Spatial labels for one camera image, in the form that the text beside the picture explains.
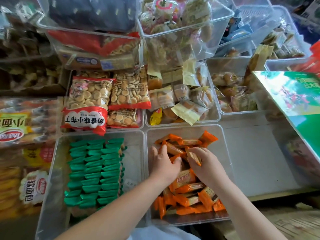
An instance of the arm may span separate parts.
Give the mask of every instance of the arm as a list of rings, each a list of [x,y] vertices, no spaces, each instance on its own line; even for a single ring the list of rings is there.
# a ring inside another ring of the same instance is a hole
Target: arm
[[[166,145],[162,147],[160,154],[154,147],[152,152],[154,165],[147,180],[73,226],[56,240],[127,239],[154,200],[180,172],[181,158],[177,158],[174,164],[171,164]]]
[[[287,240],[229,179],[214,154],[206,148],[190,148],[190,152],[202,159],[201,166],[190,159],[191,168],[196,176],[221,199],[241,239]]]

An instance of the hand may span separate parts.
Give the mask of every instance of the hand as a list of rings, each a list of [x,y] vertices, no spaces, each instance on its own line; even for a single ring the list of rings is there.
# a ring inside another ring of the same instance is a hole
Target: hand
[[[159,154],[154,146],[151,150],[153,154],[153,165],[150,178],[156,178],[157,181],[162,182],[163,189],[165,189],[178,177],[182,159],[178,157],[174,163],[171,163],[168,156],[167,145],[162,146]]]
[[[205,185],[216,191],[217,187],[223,188],[230,181],[218,158],[207,148],[194,147],[190,148],[189,151],[202,159],[201,166],[192,158],[188,158],[188,161],[195,175]]]

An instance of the white shirt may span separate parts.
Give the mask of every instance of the white shirt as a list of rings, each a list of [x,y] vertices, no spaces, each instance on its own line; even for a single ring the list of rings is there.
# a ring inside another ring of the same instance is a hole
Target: white shirt
[[[173,226],[148,226],[136,228],[127,240],[200,240],[198,237],[186,233]]]

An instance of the red and white snack bag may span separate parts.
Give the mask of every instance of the red and white snack bag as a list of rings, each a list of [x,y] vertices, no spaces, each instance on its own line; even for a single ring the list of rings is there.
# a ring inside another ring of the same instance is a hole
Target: red and white snack bag
[[[151,108],[146,66],[134,73],[116,74],[115,77],[110,110]]]
[[[141,111],[137,109],[120,109],[109,111],[107,126],[111,128],[139,128]]]
[[[62,128],[89,130],[103,136],[113,82],[114,79],[110,78],[74,76],[63,109],[65,121]]]

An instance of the left hand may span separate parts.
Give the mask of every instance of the left hand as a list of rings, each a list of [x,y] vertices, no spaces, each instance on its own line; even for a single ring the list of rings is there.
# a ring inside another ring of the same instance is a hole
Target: left hand
[[[151,150],[153,165],[150,178],[155,178],[157,181],[162,182],[163,189],[165,189],[178,177],[182,159],[178,157],[174,163],[171,163],[168,156],[167,145],[162,146],[160,153],[158,153],[154,146]]]

